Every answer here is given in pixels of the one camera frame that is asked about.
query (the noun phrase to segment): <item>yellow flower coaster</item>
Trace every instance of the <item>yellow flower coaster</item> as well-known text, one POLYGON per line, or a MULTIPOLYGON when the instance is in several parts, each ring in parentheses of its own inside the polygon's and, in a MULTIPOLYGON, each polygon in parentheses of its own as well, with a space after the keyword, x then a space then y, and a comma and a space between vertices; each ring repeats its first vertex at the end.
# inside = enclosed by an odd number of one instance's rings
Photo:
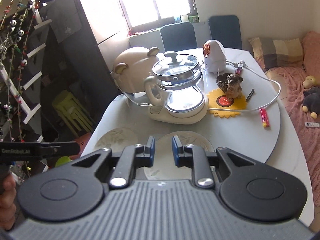
MULTIPOLYGON (((245 101, 244 95, 242 95, 241 99, 235 98, 232 101, 228 101, 225 93, 221 89, 212 90, 212 92, 209 92, 207 95, 209 98, 209 108, 227 108, 227 109, 246 109, 247 102, 245 101)), ((228 112, 228 111, 209 111, 210 114, 213 114, 214 116, 220 116, 229 118, 235 117, 236 115, 239 115, 240 112, 228 112)))

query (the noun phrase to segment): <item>power cord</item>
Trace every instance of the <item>power cord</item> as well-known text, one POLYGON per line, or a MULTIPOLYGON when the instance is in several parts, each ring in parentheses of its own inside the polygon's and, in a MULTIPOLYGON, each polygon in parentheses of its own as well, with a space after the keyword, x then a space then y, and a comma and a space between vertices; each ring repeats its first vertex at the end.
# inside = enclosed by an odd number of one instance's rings
MULTIPOLYGON (((260 78, 262 78, 262 79, 264 79, 264 80, 267 80, 267 81, 270 81, 270 82, 273 82, 273 83, 277 84, 278 87, 279 87, 279 92, 278 92, 278 94, 276 95, 276 97, 275 97, 272 101, 270 101, 269 103, 267 103, 267 104, 265 104, 265 105, 263 105, 263 106, 257 107, 257 108, 255 108, 255 109, 236 110, 236 109, 223 109, 223 108, 208 108, 208 111, 254 112, 254 111, 260 110, 261 108, 266 108, 267 106, 270 106, 270 105, 271 105, 272 103, 274 103, 274 102, 276 101, 276 99, 279 97, 280 92, 281 92, 281 85, 280 85, 277 81, 274 81, 274 80, 265 78, 265 77, 263 77, 263 76, 260 76, 260 75, 259 75, 258 73, 256 73, 254 70, 252 70, 251 68, 249 68, 249 67, 246 65, 246 63, 244 62, 244 60, 242 60, 241 63, 242 63, 242 67, 243 67, 244 69, 250 70, 252 73, 256 74, 258 77, 260 77, 260 78)), ((232 65, 235 69, 236 69, 236 65, 238 65, 238 64, 236 64, 236 63, 234 63, 234 62, 231 62, 231 61, 227 61, 227 64, 232 65)))

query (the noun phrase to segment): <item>chair backrest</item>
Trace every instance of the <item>chair backrest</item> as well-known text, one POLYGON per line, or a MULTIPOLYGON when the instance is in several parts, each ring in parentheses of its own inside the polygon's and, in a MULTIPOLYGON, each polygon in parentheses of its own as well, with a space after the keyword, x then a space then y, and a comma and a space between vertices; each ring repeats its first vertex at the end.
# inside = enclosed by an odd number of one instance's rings
POLYGON ((225 48, 242 49, 239 19, 235 15, 211 16, 211 38, 220 41, 225 48))
POLYGON ((160 29, 165 51, 196 49, 197 41, 192 23, 175 23, 160 29))

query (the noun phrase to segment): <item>finger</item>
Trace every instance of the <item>finger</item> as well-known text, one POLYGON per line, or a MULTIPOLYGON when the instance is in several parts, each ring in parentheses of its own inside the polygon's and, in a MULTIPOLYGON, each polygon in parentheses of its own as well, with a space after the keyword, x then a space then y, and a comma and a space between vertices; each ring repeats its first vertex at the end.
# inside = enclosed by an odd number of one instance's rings
POLYGON ((17 207, 15 204, 12 204, 9 208, 0 208, 0 222, 8 222, 14 217, 17 207))
POLYGON ((16 187, 16 182, 12 174, 9 174, 3 181, 3 187, 5 190, 11 190, 16 187))
POLYGON ((0 227, 5 230, 10 230, 15 221, 16 221, 16 219, 13 216, 8 222, 0 222, 0 227))
POLYGON ((16 197, 17 191, 15 188, 12 190, 5 190, 2 195, 0 195, 0 207, 9 208, 16 197))

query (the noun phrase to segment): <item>kettle base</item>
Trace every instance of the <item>kettle base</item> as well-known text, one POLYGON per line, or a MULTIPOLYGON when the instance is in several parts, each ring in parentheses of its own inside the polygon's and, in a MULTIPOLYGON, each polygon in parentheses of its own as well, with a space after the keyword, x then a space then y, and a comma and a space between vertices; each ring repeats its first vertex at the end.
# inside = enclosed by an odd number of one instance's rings
POLYGON ((161 122, 176 124, 193 124, 199 122, 200 120, 202 120, 202 118, 204 118, 204 116, 207 114, 208 106, 209 99, 207 96, 205 96, 204 107, 199 113, 195 114, 194 116, 178 118, 172 116, 164 106, 149 106, 148 115, 151 119, 161 122))

